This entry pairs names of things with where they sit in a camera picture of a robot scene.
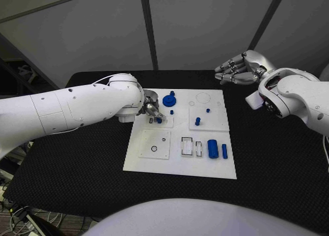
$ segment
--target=floor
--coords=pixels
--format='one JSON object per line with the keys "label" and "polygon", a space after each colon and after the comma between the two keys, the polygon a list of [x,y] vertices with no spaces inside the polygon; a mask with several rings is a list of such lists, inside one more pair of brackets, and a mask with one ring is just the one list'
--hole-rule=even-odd
{"label": "floor", "polygon": [[[49,213],[39,213],[37,216],[40,216],[43,219],[47,219]],[[60,216],[53,222],[53,225],[58,224],[60,220]],[[85,231],[88,231],[92,223],[92,219],[89,217],[82,217],[82,216],[75,216],[75,215],[66,215],[62,225],[60,225],[60,230],[68,236],[79,236],[83,234]],[[10,213],[9,210],[4,210],[1,212],[1,205],[0,205],[0,234],[10,229]],[[23,226],[23,222],[19,223],[17,229]],[[13,236],[16,235],[14,233],[7,233],[6,236]]]}

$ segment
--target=white plastic board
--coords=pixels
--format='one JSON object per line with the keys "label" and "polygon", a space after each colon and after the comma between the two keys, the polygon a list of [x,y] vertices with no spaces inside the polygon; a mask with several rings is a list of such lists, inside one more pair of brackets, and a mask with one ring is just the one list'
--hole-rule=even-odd
{"label": "white plastic board", "polygon": [[[158,94],[160,111],[168,117],[168,121],[161,124],[150,124],[150,116],[137,116],[134,128],[131,133],[129,147],[124,164],[124,171],[150,172],[173,175],[200,176],[230,178],[236,177],[236,164],[231,149],[231,140],[229,133],[229,119],[227,110],[224,105],[223,91],[221,90],[190,90],[190,89],[151,89]],[[175,92],[177,104],[173,107],[162,105],[162,97]],[[208,115],[216,115],[217,112],[223,114],[220,120],[217,116],[210,119],[208,126],[203,126],[208,117],[203,118],[200,130],[190,128],[190,108],[194,112],[200,110],[201,117],[207,108],[211,109]],[[144,131],[151,133],[151,142],[147,143]],[[154,143],[161,143],[165,131],[170,132],[170,142],[167,151],[151,151]],[[183,156],[183,137],[193,138],[193,157]],[[220,158],[208,158],[208,144],[210,139],[217,140]],[[201,157],[197,157],[196,142],[201,142]],[[223,159],[221,145],[227,144],[229,158]],[[139,151],[151,151],[151,157],[139,157]],[[168,159],[164,158],[165,153],[170,153]]]}

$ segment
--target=rectangular slot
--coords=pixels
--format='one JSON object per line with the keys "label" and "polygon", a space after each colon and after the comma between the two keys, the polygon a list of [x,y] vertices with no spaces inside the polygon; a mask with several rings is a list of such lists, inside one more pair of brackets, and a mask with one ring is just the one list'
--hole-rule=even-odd
{"label": "rectangular slot", "polygon": [[193,138],[183,137],[183,156],[193,157]]}
{"label": "rectangular slot", "polygon": [[201,142],[196,142],[196,156],[201,157]]}

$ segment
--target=blue cylinder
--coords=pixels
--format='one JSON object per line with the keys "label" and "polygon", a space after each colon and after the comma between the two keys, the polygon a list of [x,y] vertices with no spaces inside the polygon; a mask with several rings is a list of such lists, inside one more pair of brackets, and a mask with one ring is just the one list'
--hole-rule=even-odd
{"label": "blue cylinder", "polygon": [[194,123],[194,124],[198,126],[198,125],[200,125],[200,122],[201,122],[201,118],[197,117],[197,118],[196,118],[196,123]]}
{"label": "blue cylinder", "polygon": [[223,144],[223,159],[229,158],[227,144]]}
{"label": "blue cylinder", "polygon": [[217,141],[214,139],[208,140],[208,157],[211,159],[219,158]]}
{"label": "blue cylinder", "polygon": [[162,104],[165,107],[173,107],[177,103],[177,98],[173,95],[167,95],[162,98]]}

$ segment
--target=black table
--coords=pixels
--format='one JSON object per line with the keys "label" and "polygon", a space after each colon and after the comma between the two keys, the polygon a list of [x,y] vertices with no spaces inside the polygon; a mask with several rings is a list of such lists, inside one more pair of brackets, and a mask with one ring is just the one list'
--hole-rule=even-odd
{"label": "black table", "polygon": [[[263,211],[329,233],[329,175],[322,136],[302,120],[253,111],[257,85],[221,86],[213,71],[128,71],[144,88],[223,89],[237,180],[124,172],[132,123],[118,118],[36,140],[4,196],[45,210],[105,217],[164,198],[198,198]],[[68,86],[118,73],[76,73]]]}

